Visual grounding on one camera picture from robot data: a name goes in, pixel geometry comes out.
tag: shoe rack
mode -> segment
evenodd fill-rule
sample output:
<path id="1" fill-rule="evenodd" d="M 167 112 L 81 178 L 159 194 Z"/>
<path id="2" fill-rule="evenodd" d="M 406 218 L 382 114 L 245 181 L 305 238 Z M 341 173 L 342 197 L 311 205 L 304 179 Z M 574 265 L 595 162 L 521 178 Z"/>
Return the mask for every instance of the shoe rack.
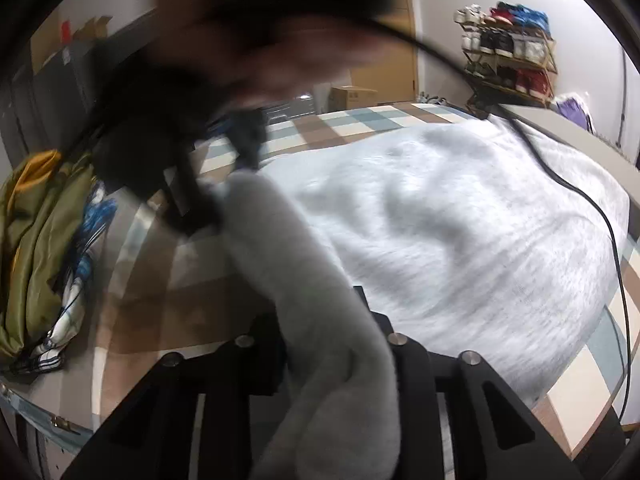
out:
<path id="1" fill-rule="evenodd" d="M 556 42 L 548 36 L 544 30 L 540 28 L 533 27 L 520 27 L 517 25 L 509 25 L 503 24 L 501 22 L 491 23 L 490 25 L 484 23 L 473 23 L 473 22 L 457 22 L 463 30 L 467 31 L 469 29 L 482 33 L 484 30 L 494 30 L 500 32 L 506 32 L 511 35 L 511 37 L 518 41 L 527 41 L 529 39 L 537 39 L 537 41 L 542 40 L 542 43 L 545 45 L 546 56 L 542 60 L 542 62 L 533 62 L 528 59 L 521 59 L 516 57 L 506 57 L 500 54 L 487 54 L 485 52 L 481 52 L 479 50 L 467 50 L 462 49 L 465 57 L 469 62 L 473 63 L 482 63 L 486 62 L 489 66 L 494 70 L 495 73 L 498 72 L 499 66 L 506 66 L 513 69 L 532 69 L 541 72 L 546 78 L 548 92 L 543 97 L 540 98 L 538 96 L 530 95 L 529 93 L 521 92 L 514 88 L 509 88 L 507 86 L 502 86 L 498 84 L 494 84 L 493 82 L 489 82 L 484 78 L 472 75 L 480 85 L 487 86 L 489 88 L 501 91 L 505 94 L 516 96 L 524 101 L 529 101 L 536 103 L 538 105 L 542 105 L 544 107 L 548 107 L 551 100 L 554 97 L 554 83 L 556 80 L 556 76 L 558 75 L 558 66 L 556 64 L 556 60 L 554 58 L 554 50 L 556 46 Z M 469 99 L 467 102 L 467 107 L 472 109 L 473 102 L 476 102 L 478 98 L 477 92 L 474 93 L 473 97 Z"/>

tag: green jacket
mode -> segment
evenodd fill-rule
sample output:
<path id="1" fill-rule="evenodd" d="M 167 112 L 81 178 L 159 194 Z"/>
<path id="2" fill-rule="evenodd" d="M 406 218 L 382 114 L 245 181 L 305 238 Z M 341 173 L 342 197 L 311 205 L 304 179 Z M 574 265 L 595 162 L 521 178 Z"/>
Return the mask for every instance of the green jacket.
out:
<path id="1" fill-rule="evenodd" d="M 25 160 L 0 190 L 0 365 L 41 339 L 60 314 L 52 290 L 82 222 L 94 169 L 89 155 L 66 162 L 56 151 Z"/>

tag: person's hand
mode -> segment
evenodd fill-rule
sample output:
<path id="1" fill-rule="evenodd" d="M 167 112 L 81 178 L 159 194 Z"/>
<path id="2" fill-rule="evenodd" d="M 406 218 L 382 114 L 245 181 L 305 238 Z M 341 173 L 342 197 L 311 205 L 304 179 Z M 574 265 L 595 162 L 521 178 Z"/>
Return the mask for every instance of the person's hand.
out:
<path id="1" fill-rule="evenodd" d="M 156 62 L 191 68 L 219 84 L 242 82 L 236 107 L 286 100 L 329 81 L 351 66 L 377 59 L 385 40 L 341 20 L 302 16 L 278 24 L 276 42 L 242 52 L 239 39 L 205 22 L 214 0 L 157 0 L 160 37 Z"/>

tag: cardboard box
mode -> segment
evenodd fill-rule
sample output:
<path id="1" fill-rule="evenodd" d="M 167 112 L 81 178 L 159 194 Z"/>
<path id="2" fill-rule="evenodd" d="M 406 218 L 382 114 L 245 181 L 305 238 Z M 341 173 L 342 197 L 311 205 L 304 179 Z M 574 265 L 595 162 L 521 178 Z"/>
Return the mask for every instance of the cardboard box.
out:
<path id="1" fill-rule="evenodd" d="M 44 20 L 31 37 L 31 66 L 37 74 L 44 64 L 62 47 L 58 9 Z"/>
<path id="2" fill-rule="evenodd" d="M 367 108 L 378 104 L 378 92 L 359 86 L 333 86 L 329 92 L 329 111 Z"/>
<path id="3" fill-rule="evenodd" d="M 93 41 L 103 40 L 108 36 L 107 23 L 113 16 L 100 16 L 87 20 L 82 28 L 74 32 L 74 40 Z"/>

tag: black cable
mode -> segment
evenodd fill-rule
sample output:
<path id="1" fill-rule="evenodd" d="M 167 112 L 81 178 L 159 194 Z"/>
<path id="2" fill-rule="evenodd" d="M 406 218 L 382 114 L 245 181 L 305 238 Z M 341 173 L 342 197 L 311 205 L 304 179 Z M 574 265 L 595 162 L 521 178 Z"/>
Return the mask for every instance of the black cable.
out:
<path id="1" fill-rule="evenodd" d="M 375 32 L 380 32 L 382 34 L 385 34 L 386 36 L 392 36 L 393 38 L 404 41 L 405 43 L 408 43 L 414 46 L 415 48 L 421 50 L 425 54 L 428 54 L 429 56 L 434 57 L 439 62 L 447 66 L 450 70 L 453 70 L 453 72 L 462 76 L 462 78 L 469 84 L 469 86 L 471 86 L 473 90 L 478 90 L 478 85 L 476 81 L 472 78 L 472 76 L 465 73 L 453 60 L 451 60 L 445 54 L 439 52 L 435 47 L 429 44 L 426 44 L 422 41 L 419 41 L 418 39 L 413 38 L 408 34 L 401 32 L 400 30 L 395 30 L 394 28 L 388 27 L 383 23 L 376 22 L 375 20 L 356 20 L 356 23 L 358 25 L 371 29 Z M 494 104 L 494 106 L 498 108 L 498 110 L 500 110 L 500 112 L 505 116 L 505 118 L 507 119 L 511 127 L 516 132 L 517 136 L 519 136 L 522 142 L 524 142 L 525 146 L 533 156 L 536 163 L 539 165 L 540 168 L 542 168 L 542 171 L 544 171 L 548 175 L 548 177 L 551 178 L 551 180 L 555 181 L 560 186 L 570 191 L 573 191 L 574 193 L 577 193 L 583 199 L 585 199 L 589 204 L 591 204 L 596 209 L 598 213 L 600 213 L 600 216 L 602 216 L 603 220 L 605 221 L 605 224 L 607 225 L 607 229 L 609 230 L 609 235 L 611 237 L 613 260 L 616 264 L 616 273 L 618 274 L 618 285 L 620 286 L 620 294 L 622 295 L 622 307 L 625 311 L 626 390 L 625 390 L 625 400 L 622 404 L 622 409 L 620 410 L 620 416 L 618 417 L 619 420 L 622 420 L 622 416 L 625 413 L 626 404 L 629 398 L 629 387 L 631 385 L 631 336 L 630 336 L 630 329 L 629 329 L 629 313 L 626 307 L 626 295 L 625 295 L 624 285 L 622 283 L 622 271 L 620 269 L 620 260 L 618 258 L 618 247 L 616 246 L 616 237 L 613 233 L 613 228 L 611 227 L 611 224 L 609 222 L 609 219 L 607 218 L 607 215 L 605 215 L 604 211 L 600 208 L 600 206 L 598 206 L 598 204 L 596 204 L 593 201 L 593 199 L 589 195 L 587 195 L 583 190 L 579 189 L 578 187 L 575 187 L 573 184 L 570 184 L 569 182 L 567 182 L 564 178 L 559 176 L 554 170 L 552 170 L 549 167 L 549 165 L 545 162 L 545 160 L 540 155 L 540 152 L 538 151 L 538 149 L 533 145 L 529 137 L 527 137 L 527 134 L 524 132 L 524 130 L 518 123 L 516 116 L 513 113 L 511 113 L 511 111 L 507 110 L 507 108 L 505 108 L 500 104 Z"/>

